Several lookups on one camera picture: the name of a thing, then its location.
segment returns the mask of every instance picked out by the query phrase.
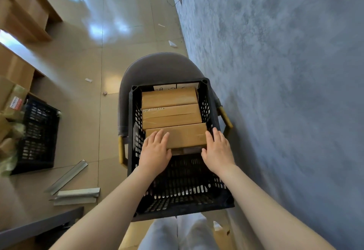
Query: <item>black plastic crate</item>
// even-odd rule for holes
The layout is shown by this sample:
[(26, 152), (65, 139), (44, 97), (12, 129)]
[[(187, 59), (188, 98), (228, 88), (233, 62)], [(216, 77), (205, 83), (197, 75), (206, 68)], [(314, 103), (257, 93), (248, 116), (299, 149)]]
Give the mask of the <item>black plastic crate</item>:
[[(199, 82), (198, 103), (202, 122), (212, 132), (220, 130), (210, 81), (207, 78), (181, 83)], [(139, 164), (145, 139), (142, 130), (142, 92), (154, 91), (154, 85), (133, 86), (129, 93), (128, 175)], [(200, 154), (177, 155), (150, 185), (142, 198), (133, 221), (164, 218), (234, 207), (234, 198), (221, 179), (212, 173)]]
[(23, 119), (25, 136), (18, 143), (18, 162), (12, 174), (53, 167), (58, 123), (57, 109), (28, 96)]

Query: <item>white pants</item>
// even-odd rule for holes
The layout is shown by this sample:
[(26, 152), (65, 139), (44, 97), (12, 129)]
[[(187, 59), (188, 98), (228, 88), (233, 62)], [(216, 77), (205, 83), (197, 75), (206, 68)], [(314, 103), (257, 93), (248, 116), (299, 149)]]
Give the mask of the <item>white pants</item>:
[(156, 219), (138, 250), (219, 250), (202, 213)]

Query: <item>chair backrest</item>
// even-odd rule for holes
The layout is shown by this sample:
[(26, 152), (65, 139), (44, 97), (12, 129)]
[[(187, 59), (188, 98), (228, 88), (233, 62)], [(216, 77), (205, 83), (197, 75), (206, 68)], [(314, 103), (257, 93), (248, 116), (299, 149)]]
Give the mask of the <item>chair backrest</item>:
[(126, 70), (120, 84), (119, 136), (128, 136), (129, 92), (133, 85), (168, 84), (189, 78), (204, 78), (204, 75), (191, 60), (177, 53), (154, 53), (132, 63)]

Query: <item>textured wall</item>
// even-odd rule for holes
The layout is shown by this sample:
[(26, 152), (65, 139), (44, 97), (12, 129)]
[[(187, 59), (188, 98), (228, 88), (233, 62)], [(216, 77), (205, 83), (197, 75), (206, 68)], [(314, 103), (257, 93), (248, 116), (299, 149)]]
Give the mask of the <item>textured wall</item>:
[(364, 0), (182, 0), (238, 164), (338, 249), (364, 249)]

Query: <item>gray chair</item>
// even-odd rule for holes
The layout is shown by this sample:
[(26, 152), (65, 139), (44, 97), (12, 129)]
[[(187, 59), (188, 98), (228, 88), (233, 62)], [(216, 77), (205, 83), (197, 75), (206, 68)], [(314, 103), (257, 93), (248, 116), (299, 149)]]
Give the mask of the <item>gray chair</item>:
[[(119, 161), (127, 167), (124, 138), (129, 134), (129, 92), (131, 87), (143, 84), (168, 84), (188, 79), (204, 78), (203, 73), (188, 58), (177, 53), (154, 53), (144, 56), (125, 71), (120, 83), (118, 105)], [(218, 97), (213, 92), (218, 114), (225, 122), (225, 136), (233, 127)]]

